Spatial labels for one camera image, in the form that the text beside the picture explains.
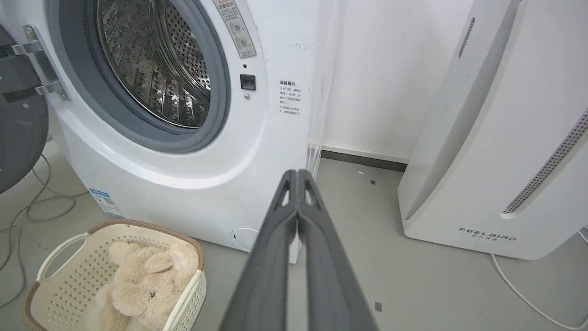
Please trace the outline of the cream perforated laundry basket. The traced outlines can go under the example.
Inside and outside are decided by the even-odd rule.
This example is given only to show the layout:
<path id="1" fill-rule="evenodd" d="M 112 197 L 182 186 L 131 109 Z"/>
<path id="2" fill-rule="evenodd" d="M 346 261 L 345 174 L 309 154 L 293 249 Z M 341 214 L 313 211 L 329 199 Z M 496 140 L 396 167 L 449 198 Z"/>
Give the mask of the cream perforated laundry basket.
<path id="1" fill-rule="evenodd" d="M 163 331 L 190 331 L 207 291 L 201 245 L 179 231 L 117 217 L 67 239 L 48 255 L 24 299 L 25 325 L 31 331 L 88 330 L 90 304 L 115 274 L 107 248 L 116 241 L 162 249 L 185 243 L 197 250 L 198 268 L 163 327 Z"/>

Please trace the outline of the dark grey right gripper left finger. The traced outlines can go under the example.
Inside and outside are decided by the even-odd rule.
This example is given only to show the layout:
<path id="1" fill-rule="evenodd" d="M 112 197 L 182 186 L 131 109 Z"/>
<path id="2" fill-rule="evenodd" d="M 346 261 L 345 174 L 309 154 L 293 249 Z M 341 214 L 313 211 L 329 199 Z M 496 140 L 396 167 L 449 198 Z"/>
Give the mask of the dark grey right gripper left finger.
<path id="1" fill-rule="evenodd" d="M 219 331 L 286 331 L 288 259 L 298 228 L 296 170 L 271 200 Z"/>

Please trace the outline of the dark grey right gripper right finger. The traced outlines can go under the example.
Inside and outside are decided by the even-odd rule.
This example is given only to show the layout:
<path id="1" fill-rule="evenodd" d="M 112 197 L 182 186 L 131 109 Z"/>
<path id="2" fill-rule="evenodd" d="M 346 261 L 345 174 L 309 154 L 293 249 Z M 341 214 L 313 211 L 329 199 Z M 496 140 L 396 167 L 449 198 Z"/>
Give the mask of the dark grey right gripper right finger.
<path id="1" fill-rule="evenodd" d="M 306 246 L 308 331 L 379 331 L 311 173 L 297 173 L 299 234 Z"/>

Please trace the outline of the dark washing machine door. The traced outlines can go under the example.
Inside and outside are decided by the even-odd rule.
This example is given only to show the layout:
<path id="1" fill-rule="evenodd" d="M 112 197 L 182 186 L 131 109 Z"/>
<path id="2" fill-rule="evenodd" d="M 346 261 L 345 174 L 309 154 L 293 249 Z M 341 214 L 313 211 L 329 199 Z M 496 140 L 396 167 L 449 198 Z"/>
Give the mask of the dark washing machine door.
<path id="1" fill-rule="evenodd" d="M 24 25 L 17 42 L 0 23 L 0 194 L 34 168 L 50 126 L 47 96 L 68 100 L 36 27 Z"/>

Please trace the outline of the beige plush toy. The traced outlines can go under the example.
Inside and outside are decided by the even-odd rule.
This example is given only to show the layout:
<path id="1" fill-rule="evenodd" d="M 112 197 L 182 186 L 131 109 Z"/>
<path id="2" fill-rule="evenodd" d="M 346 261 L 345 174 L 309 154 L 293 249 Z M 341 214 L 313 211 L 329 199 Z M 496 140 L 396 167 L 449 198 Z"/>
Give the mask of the beige plush toy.
<path id="1" fill-rule="evenodd" d="M 85 331 L 163 331 L 198 271 L 198 250 L 184 242 L 162 249 L 118 241 L 108 253 L 118 268 L 92 300 Z"/>

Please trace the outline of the white air purifier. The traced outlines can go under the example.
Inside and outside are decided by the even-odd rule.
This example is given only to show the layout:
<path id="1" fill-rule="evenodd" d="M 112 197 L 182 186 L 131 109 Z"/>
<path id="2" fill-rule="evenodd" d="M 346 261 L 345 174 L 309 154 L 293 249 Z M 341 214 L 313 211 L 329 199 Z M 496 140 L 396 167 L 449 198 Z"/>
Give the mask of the white air purifier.
<path id="1" fill-rule="evenodd" d="M 588 226 L 588 0 L 473 0 L 398 201 L 406 237 L 521 260 Z"/>

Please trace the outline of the white front-load washing machine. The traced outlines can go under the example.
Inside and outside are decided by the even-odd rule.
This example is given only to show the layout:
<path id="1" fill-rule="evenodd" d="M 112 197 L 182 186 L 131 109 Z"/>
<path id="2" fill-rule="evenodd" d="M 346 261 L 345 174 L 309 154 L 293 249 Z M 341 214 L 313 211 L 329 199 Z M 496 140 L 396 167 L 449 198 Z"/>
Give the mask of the white front-load washing machine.
<path id="1" fill-rule="evenodd" d="M 250 251 L 284 172 L 317 175 L 346 0 L 0 0 L 68 100 L 47 138 L 101 209 Z"/>

